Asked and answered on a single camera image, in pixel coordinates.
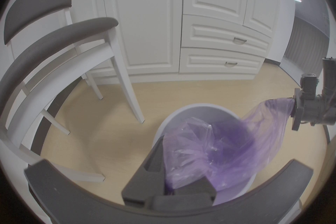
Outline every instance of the purple plastic bag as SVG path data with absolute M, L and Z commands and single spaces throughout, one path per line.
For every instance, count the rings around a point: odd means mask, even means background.
M 262 170 L 279 151 L 294 100 L 267 100 L 243 119 L 189 118 L 163 138 L 166 184 L 171 189 L 206 176 L 217 191 Z

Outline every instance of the light wood floor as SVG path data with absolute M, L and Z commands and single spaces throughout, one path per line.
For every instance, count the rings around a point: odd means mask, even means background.
M 103 183 L 77 182 L 88 191 L 123 204 L 121 190 L 151 149 L 162 121 L 176 109 L 192 103 L 213 103 L 244 116 L 266 99 L 291 97 L 298 85 L 275 65 L 264 63 L 254 80 L 134 83 L 145 122 L 140 124 L 129 108 L 119 85 L 99 86 L 98 100 L 81 81 L 57 114 L 57 121 L 70 129 L 69 136 L 51 126 L 41 156 L 66 167 L 102 173 Z M 289 119 L 283 145 L 273 161 L 258 173 L 251 189 L 297 159 L 314 169 L 301 196 L 305 206 L 326 153 L 323 127 L 309 124 L 291 130 Z

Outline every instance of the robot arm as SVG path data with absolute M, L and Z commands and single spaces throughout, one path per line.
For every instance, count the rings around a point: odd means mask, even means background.
M 301 123 L 334 125 L 336 122 L 336 59 L 323 59 L 323 90 L 316 95 L 319 80 L 314 74 L 303 74 L 300 87 L 294 90 L 295 105 L 291 114 L 292 130 Z

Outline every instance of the translucent purple bag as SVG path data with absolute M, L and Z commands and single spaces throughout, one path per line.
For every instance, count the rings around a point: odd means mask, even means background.
M 206 176 L 217 191 L 262 170 L 279 151 L 294 100 L 267 100 L 241 120 L 189 118 L 163 138 L 166 184 L 171 189 Z

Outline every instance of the bucket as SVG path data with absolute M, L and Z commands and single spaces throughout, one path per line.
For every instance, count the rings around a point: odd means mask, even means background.
M 153 146 L 157 142 L 157 140 L 163 136 L 170 129 L 177 127 L 182 121 L 190 117 L 199 118 L 205 122 L 215 122 L 222 121 L 224 119 L 233 120 L 239 119 L 239 117 L 233 113 L 232 111 L 221 107 L 219 105 L 214 104 L 191 104 L 184 106 L 175 112 L 171 113 L 160 125 L 158 128 Z M 213 205 L 222 204 L 224 202 L 233 200 L 242 196 L 247 192 L 247 190 L 251 187 L 256 174 L 254 174 L 250 179 L 247 179 L 231 188 L 227 188 L 217 192 L 216 199 L 213 202 Z

